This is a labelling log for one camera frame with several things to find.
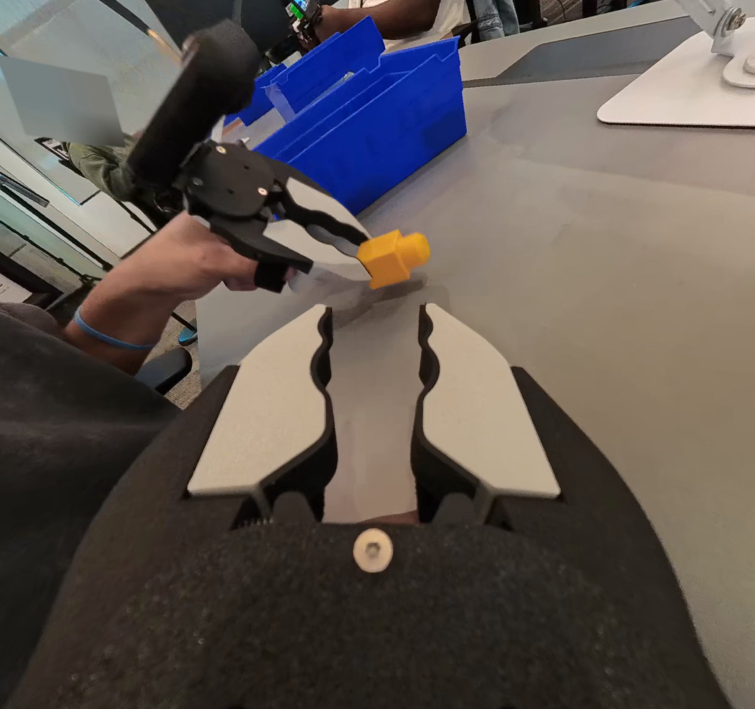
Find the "small black white marker sign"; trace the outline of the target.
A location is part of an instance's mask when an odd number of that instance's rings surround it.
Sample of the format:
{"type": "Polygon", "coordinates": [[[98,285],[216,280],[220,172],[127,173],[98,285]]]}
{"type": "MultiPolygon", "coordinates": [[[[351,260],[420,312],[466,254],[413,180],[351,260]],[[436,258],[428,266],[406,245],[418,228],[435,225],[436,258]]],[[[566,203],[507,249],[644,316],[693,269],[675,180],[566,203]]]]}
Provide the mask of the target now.
{"type": "Polygon", "coordinates": [[[68,150],[68,144],[55,140],[54,138],[37,137],[34,141],[52,153],[61,162],[64,162],[66,166],[72,164],[70,153],[68,150]]]}

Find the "person's left forearm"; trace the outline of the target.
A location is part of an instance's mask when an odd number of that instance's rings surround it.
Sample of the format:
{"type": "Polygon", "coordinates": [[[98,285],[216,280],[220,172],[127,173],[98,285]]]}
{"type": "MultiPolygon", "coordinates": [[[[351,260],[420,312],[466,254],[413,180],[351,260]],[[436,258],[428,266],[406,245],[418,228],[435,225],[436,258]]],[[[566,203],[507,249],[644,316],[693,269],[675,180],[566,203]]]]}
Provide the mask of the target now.
{"type": "MultiPolygon", "coordinates": [[[[106,335],[133,344],[157,344],[175,303],[159,293],[111,287],[101,282],[80,308],[89,326],[106,335]]],[[[137,374],[152,351],[129,352],[108,346],[84,334],[72,319],[63,329],[63,339],[82,353],[130,376],[137,374]]]]}

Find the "yellow toy block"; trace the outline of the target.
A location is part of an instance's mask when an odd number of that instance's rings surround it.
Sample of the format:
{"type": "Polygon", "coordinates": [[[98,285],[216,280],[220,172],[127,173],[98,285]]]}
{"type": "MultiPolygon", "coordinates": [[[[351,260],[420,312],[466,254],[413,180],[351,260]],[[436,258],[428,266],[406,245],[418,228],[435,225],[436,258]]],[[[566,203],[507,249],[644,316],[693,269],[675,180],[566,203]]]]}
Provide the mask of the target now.
{"type": "Polygon", "coordinates": [[[410,280],[412,270],[429,261],[430,247],[420,232],[393,230],[364,241],[356,257],[371,277],[371,289],[377,290],[410,280]]]}

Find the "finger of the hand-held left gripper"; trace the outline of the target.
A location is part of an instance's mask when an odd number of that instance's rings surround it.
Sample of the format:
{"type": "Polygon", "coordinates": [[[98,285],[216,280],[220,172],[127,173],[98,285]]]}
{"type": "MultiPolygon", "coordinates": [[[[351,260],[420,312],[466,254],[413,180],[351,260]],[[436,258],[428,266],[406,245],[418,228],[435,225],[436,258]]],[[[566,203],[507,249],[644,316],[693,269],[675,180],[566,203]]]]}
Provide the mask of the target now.
{"type": "Polygon", "coordinates": [[[360,246],[372,238],[363,224],[331,195],[289,177],[277,183],[282,218],[292,221],[319,242],[360,246]]]}
{"type": "Polygon", "coordinates": [[[266,237],[313,261],[308,273],[295,270],[288,279],[286,287],[294,293],[343,289],[350,283],[369,285],[372,280],[356,257],[358,248],[319,227],[306,229],[290,220],[274,221],[268,224],[266,237]]]}

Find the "blue wristband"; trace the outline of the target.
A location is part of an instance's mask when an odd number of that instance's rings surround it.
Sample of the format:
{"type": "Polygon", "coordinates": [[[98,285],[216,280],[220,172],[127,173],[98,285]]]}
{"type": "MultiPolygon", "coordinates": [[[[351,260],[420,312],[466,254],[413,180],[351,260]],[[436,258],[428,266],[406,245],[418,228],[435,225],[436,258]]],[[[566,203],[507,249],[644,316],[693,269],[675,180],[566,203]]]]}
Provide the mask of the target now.
{"type": "Polygon", "coordinates": [[[87,336],[103,344],[106,344],[108,346],[115,347],[119,350],[127,350],[129,352],[149,352],[156,346],[156,343],[152,343],[152,344],[129,343],[127,341],[120,340],[118,338],[106,335],[102,333],[101,331],[95,328],[92,328],[91,326],[89,326],[89,324],[84,320],[83,316],[81,315],[81,308],[77,308],[75,310],[75,313],[72,318],[72,322],[78,327],[80,331],[82,331],[87,336]]]}

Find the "person's dark sweatshirt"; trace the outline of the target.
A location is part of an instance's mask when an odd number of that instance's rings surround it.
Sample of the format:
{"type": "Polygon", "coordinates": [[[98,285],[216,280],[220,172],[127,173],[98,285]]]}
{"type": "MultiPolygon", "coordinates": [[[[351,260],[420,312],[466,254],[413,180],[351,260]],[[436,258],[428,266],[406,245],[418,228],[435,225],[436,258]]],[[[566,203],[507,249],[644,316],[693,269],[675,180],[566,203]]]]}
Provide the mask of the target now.
{"type": "Polygon", "coordinates": [[[179,410],[63,340],[45,311],[1,311],[1,700],[112,488],[179,410]]]}

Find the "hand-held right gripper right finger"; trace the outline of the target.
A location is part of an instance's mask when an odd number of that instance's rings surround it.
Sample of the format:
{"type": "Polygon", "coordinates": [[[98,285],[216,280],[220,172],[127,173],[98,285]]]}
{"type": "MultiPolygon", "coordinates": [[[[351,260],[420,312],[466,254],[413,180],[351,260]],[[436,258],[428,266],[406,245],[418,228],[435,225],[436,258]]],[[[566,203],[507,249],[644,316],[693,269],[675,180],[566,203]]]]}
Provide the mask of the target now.
{"type": "Polygon", "coordinates": [[[500,497],[556,500],[562,490],[513,369],[483,336],[438,304],[418,313],[420,393],[410,462],[418,512],[451,495],[488,519],[500,497]]]}

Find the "grey desk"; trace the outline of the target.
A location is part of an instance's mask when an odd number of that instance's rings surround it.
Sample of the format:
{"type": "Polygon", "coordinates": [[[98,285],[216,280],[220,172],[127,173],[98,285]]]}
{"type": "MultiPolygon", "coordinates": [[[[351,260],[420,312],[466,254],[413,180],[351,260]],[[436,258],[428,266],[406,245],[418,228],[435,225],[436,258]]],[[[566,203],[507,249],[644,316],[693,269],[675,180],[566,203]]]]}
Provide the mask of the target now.
{"type": "Polygon", "coordinates": [[[415,507],[418,308],[523,367],[609,458],[682,583],[731,704],[753,707],[753,133],[603,125],[687,39],[670,2],[460,51],[467,135],[363,213],[422,232],[419,279],[377,296],[199,302],[209,383],[312,302],[334,308],[339,463],[326,518],[415,507]]]}

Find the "person's left hand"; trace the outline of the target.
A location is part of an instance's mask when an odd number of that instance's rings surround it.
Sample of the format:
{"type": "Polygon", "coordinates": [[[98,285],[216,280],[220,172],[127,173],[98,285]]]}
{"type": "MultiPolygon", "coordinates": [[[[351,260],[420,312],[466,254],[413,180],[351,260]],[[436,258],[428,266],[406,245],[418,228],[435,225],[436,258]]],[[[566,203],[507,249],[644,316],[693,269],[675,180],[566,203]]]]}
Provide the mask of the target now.
{"type": "Polygon", "coordinates": [[[172,312],[222,284],[232,291],[261,289],[258,269],[258,262],[241,256],[200,220],[183,213],[122,261],[116,272],[130,294],[172,312]]]}

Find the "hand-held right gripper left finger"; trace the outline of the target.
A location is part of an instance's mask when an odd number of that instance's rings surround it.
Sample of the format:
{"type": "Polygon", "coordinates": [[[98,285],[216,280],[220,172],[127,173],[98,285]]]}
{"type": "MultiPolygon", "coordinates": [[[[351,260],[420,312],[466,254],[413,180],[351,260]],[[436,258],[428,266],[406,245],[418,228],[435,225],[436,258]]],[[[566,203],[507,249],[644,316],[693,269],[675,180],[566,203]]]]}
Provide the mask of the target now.
{"type": "Polygon", "coordinates": [[[316,304],[262,340],[239,365],[187,483],[193,499],[243,497],[257,517],[302,495],[323,517],[337,468],[328,384],[332,309],[316,304]]]}

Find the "office chair base with casters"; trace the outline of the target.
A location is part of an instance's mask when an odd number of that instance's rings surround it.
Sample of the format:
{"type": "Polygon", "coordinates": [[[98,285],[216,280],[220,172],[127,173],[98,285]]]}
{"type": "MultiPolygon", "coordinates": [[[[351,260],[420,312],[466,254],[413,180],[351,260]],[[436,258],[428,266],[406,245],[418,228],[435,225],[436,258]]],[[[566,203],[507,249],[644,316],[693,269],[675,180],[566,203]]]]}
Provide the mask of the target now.
{"type": "Polygon", "coordinates": [[[188,347],[197,341],[199,330],[194,303],[182,304],[177,311],[171,314],[171,319],[177,324],[177,343],[180,346],[188,347]]]}

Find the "blue plastic bin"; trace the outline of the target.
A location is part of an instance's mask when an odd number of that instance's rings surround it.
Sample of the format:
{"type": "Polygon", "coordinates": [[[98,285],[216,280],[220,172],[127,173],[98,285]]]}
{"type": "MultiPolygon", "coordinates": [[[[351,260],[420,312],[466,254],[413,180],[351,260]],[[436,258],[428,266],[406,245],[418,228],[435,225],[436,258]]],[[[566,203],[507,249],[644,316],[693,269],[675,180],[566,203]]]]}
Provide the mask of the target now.
{"type": "Polygon", "coordinates": [[[458,38],[384,53],[254,148],[360,214],[467,134],[458,38]]]}
{"type": "Polygon", "coordinates": [[[335,33],[290,66],[280,64],[260,75],[255,80],[250,103],[225,116],[223,126],[248,126],[275,109],[265,91],[272,83],[279,83],[283,91],[293,91],[295,100],[309,100],[347,71],[372,70],[384,50],[378,28],[372,18],[366,17],[345,33],[335,33]]]}

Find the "white flat base plate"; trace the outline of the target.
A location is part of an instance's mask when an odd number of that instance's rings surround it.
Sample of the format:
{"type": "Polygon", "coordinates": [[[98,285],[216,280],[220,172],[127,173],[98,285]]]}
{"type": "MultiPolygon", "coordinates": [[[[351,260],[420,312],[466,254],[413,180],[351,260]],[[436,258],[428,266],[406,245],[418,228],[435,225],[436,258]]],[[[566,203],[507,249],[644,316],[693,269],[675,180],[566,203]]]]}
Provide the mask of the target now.
{"type": "Polygon", "coordinates": [[[753,18],[723,55],[700,32],[686,39],[605,102],[609,125],[753,129],[753,18]]]}

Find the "clear plastic sheet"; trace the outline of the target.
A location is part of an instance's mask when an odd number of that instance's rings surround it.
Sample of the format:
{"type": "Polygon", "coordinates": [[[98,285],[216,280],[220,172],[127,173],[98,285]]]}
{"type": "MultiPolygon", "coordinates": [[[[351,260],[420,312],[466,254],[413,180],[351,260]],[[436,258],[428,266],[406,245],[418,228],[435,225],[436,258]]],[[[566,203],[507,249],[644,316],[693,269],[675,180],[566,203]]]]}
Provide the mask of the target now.
{"type": "Polygon", "coordinates": [[[328,96],[337,88],[341,87],[344,83],[350,81],[350,79],[354,77],[354,74],[355,73],[353,71],[347,71],[342,77],[340,77],[325,90],[316,91],[314,96],[309,100],[295,100],[293,91],[283,91],[280,88],[279,83],[272,83],[267,88],[265,88],[265,91],[271,104],[277,110],[280,117],[284,120],[285,123],[288,123],[300,112],[311,107],[319,100],[328,96]]]}

